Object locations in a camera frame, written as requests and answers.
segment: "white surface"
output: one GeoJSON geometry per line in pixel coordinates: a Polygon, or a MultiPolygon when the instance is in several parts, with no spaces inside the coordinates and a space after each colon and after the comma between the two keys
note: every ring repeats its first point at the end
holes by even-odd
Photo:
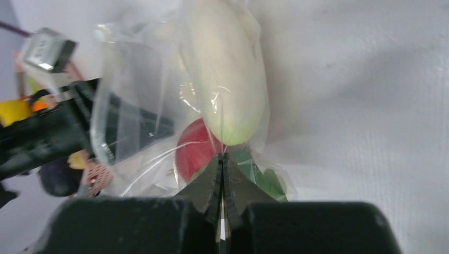
{"type": "MultiPolygon", "coordinates": [[[[0,20],[17,25],[8,1],[0,1],[0,20]]],[[[0,29],[0,101],[17,98],[12,52],[20,49],[23,39],[0,29]]],[[[64,198],[46,195],[36,170],[29,176],[2,181],[19,197],[0,209],[0,253],[12,254],[34,242],[47,224],[53,210],[64,198]]]]}
{"type": "MultiPolygon", "coordinates": [[[[449,253],[449,2],[257,2],[272,108],[266,159],[290,172],[300,199],[377,204],[405,253],[449,253]]],[[[13,0],[25,29],[80,42],[85,78],[100,76],[94,25],[155,3],[13,0]]]]}

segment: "purple cable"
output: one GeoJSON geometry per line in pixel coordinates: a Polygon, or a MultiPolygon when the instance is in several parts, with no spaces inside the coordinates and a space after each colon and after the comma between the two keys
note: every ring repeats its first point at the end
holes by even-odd
{"type": "Polygon", "coordinates": [[[17,28],[15,26],[12,26],[10,24],[3,23],[2,21],[0,21],[0,28],[3,28],[3,29],[8,30],[10,32],[13,32],[13,33],[15,33],[17,35],[20,35],[22,37],[30,36],[29,32],[23,31],[22,29],[17,28]]]}

